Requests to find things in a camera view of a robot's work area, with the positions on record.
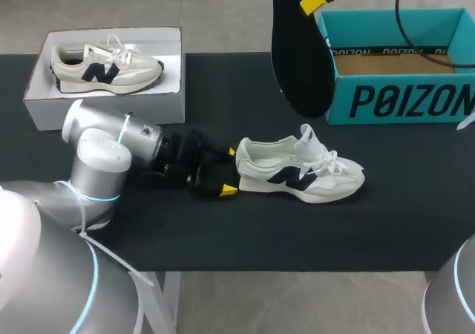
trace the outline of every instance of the white shoebox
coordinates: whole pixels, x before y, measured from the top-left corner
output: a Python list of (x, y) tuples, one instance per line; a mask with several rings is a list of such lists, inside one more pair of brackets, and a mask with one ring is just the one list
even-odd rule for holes
[[(141, 54), (154, 56), (165, 68), (159, 80), (144, 91), (130, 95), (115, 95), (108, 91), (63, 94), (56, 87), (56, 77), (50, 69), (54, 45), (84, 48), (84, 45), (106, 43), (116, 35), (122, 44), (134, 43)], [(155, 124), (185, 122), (185, 55), (179, 27), (105, 28), (50, 32), (36, 60), (24, 93), (24, 103), (38, 130), (59, 130), (69, 107), (77, 99), (88, 99), (101, 108), (113, 108), (125, 114), (133, 113)]]

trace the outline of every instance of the white sneaker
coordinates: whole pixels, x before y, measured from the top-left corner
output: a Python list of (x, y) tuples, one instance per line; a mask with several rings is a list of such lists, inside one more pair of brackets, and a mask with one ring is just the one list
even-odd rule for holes
[[(119, 48), (109, 44), (111, 37)], [(107, 38), (107, 46), (86, 45), (84, 50), (54, 46), (51, 70), (62, 93), (84, 93), (104, 90), (129, 94), (147, 88), (163, 72), (163, 63), (138, 53), (136, 45), (122, 45), (115, 35)]]
[(302, 138), (276, 143), (243, 139), (236, 151), (243, 191), (286, 191), (307, 203), (326, 203), (353, 194), (364, 182), (363, 168), (328, 151), (312, 128), (301, 126)]

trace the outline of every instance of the poizon box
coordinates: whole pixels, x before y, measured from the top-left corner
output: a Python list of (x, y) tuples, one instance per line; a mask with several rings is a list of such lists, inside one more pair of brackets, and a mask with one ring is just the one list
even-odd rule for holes
[[(401, 20), (425, 53), (475, 64), (475, 24), (467, 10), (401, 10)], [(416, 54), (394, 10), (323, 11), (318, 25), (335, 62), (330, 124), (460, 122), (474, 109), (475, 69)]]

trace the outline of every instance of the black cable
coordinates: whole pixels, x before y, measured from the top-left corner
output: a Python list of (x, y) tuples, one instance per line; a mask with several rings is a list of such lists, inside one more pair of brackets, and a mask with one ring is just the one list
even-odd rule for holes
[(406, 31), (404, 31), (404, 28), (402, 27), (401, 23), (401, 16), (399, 14), (399, 0), (396, 0), (396, 21), (398, 23), (399, 30), (401, 31), (402, 36), (406, 40), (407, 44), (411, 46), (420, 56), (423, 56), (424, 58), (428, 59), (431, 62), (437, 63), (438, 65), (444, 65), (446, 67), (452, 67), (452, 68), (475, 68), (475, 65), (457, 65), (454, 63), (449, 63), (449, 62), (444, 62), (441, 61), (440, 59), (433, 58), (426, 53), (424, 53), (420, 48), (418, 48), (407, 36)]

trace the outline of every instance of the black table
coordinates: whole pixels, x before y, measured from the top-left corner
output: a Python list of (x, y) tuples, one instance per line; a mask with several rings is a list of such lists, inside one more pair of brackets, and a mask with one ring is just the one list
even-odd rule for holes
[[(22, 102), (35, 56), (0, 57), (0, 180), (67, 179), (73, 149), (37, 131)], [(310, 123), (329, 149), (365, 168), (337, 203), (241, 192), (126, 189), (93, 236), (142, 271), (435, 270), (475, 232), (475, 125), (329, 126), (286, 103), (268, 53), (189, 54), (186, 119), (222, 143), (279, 140)], [(184, 125), (166, 126), (165, 130)]]

